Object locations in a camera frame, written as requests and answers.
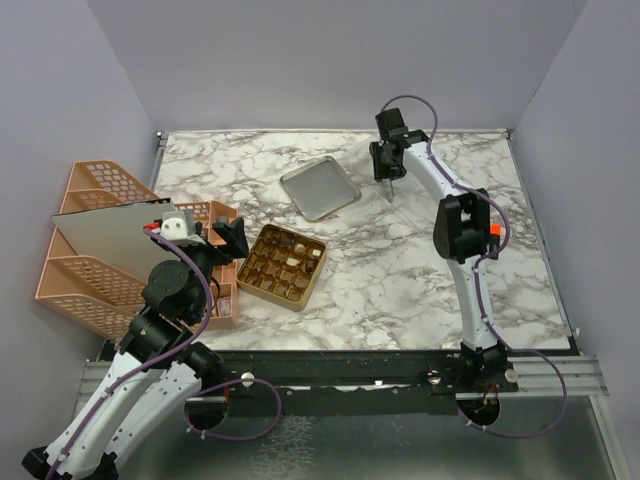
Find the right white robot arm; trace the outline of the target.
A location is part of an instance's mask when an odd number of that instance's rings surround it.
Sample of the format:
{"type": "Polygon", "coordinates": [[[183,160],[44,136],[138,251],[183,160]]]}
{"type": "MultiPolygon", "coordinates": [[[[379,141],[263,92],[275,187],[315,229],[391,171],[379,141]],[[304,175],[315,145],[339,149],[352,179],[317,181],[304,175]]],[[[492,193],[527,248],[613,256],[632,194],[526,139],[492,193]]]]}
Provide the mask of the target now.
{"type": "Polygon", "coordinates": [[[410,173],[438,203],[433,242],[453,275],[462,320],[459,378],[469,390],[491,384],[506,361],[492,328],[484,261],[490,253],[490,206],[431,150],[427,135],[405,127],[382,133],[370,144],[374,179],[393,181],[410,173]]]}

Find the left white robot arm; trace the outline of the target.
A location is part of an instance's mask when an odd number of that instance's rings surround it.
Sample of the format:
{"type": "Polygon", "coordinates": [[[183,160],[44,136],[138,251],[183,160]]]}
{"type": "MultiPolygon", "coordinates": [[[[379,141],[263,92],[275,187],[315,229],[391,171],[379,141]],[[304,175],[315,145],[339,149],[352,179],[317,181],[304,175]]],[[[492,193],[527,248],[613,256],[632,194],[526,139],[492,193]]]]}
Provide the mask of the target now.
{"type": "Polygon", "coordinates": [[[174,256],[149,273],[144,306],[81,412],[55,441],[23,458],[34,478],[115,479],[179,403],[218,388],[223,361],[198,338],[221,294],[215,268],[247,257],[249,247],[241,217],[221,219],[212,229],[222,240],[218,246],[202,237],[201,223],[186,210],[144,226],[144,234],[174,256]]]}

